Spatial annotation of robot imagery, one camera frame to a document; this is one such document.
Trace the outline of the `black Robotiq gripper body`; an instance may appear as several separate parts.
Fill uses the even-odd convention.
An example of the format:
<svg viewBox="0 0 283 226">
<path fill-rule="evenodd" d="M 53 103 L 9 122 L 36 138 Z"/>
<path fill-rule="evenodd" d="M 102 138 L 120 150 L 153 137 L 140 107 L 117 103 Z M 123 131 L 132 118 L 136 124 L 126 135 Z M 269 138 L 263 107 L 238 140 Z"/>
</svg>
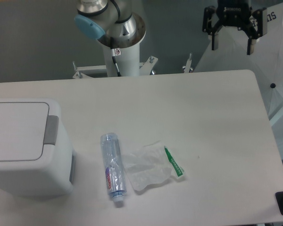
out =
<svg viewBox="0 0 283 226">
<path fill-rule="evenodd" d="M 251 13 L 250 0 L 218 0 L 216 30 L 219 31 L 222 27 L 236 27 L 238 30 L 248 31 L 251 27 Z"/>
</svg>

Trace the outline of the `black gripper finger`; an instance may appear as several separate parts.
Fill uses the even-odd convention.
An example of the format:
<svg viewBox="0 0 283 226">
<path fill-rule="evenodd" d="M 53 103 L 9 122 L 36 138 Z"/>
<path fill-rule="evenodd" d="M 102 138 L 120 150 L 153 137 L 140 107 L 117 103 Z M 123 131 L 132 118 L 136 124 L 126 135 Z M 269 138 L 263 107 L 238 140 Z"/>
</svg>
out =
<svg viewBox="0 0 283 226">
<path fill-rule="evenodd" d="M 250 21 L 250 17 L 253 17 L 257 21 L 256 29 Z M 248 36 L 247 55 L 251 55 L 254 52 L 256 41 L 267 34 L 267 8 L 257 9 L 254 12 L 248 10 L 247 14 L 242 16 L 242 21 L 243 25 L 241 29 Z"/>
<path fill-rule="evenodd" d="M 214 6 L 209 6 L 204 9 L 202 31 L 206 32 L 208 36 L 211 37 L 211 49 L 217 50 L 219 44 L 218 32 L 223 26 L 224 19 L 220 19 L 218 16 L 218 21 L 215 25 L 212 25 L 214 14 L 216 14 L 216 8 Z"/>
</svg>

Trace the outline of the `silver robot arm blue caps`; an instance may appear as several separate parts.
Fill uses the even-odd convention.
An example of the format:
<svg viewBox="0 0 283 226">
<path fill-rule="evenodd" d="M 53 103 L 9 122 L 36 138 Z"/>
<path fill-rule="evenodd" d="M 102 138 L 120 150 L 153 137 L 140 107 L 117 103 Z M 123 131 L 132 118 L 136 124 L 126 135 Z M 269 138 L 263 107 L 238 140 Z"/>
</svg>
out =
<svg viewBox="0 0 283 226">
<path fill-rule="evenodd" d="M 79 0 L 76 8 L 75 24 L 90 39 L 107 37 L 109 45 L 117 48 L 117 39 L 129 40 L 136 33 L 133 30 L 128 34 L 121 32 L 116 37 L 111 35 L 117 25 L 135 20 L 130 0 Z M 217 7 L 206 7 L 202 31 L 211 37 L 212 50 L 217 50 L 217 34 L 223 26 L 245 32 L 248 37 L 247 55 L 251 55 L 256 40 L 267 33 L 267 8 L 254 11 L 249 0 L 219 0 Z"/>
</svg>

